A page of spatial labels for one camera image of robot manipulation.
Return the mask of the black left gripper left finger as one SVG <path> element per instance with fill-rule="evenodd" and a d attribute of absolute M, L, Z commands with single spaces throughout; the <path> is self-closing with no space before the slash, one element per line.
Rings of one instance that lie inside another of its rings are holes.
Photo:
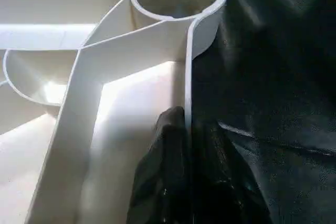
<path fill-rule="evenodd" d="M 162 112 L 134 173 L 127 223 L 190 223 L 190 164 L 184 109 Z"/>

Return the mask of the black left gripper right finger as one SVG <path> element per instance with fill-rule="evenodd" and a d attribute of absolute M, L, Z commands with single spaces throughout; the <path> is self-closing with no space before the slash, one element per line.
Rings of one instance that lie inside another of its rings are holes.
<path fill-rule="evenodd" d="M 271 223 L 252 171 L 215 122 L 192 126 L 194 223 Z"/>

